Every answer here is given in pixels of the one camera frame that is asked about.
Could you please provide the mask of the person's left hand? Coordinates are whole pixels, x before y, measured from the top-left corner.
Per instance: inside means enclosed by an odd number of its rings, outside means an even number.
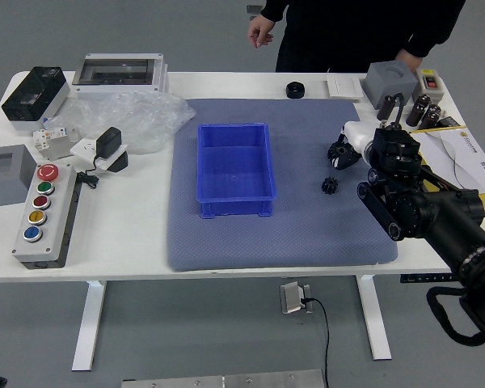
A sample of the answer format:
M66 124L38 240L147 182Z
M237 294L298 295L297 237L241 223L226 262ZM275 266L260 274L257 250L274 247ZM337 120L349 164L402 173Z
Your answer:
M414 56L404 49L399 50L395 60L402 61L412 73L415 73L423 62L422 57Z

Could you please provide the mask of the person's right hand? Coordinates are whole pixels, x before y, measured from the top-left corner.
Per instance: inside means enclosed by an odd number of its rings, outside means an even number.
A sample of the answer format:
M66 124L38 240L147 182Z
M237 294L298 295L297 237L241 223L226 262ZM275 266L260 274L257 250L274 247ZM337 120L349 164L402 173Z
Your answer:
M275 24L275 22L266 19L262 15L257 15L250 21L247 37L255 49L272 43L274 37L271 31Z

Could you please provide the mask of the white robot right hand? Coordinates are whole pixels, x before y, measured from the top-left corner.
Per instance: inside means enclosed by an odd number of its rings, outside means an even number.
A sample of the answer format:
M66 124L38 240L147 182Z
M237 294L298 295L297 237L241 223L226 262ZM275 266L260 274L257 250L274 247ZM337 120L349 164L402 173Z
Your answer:
M338 139L329 147L327 157L339 171L349 168L360 160L370 166L370 154L375 128L363 121L348 121Z

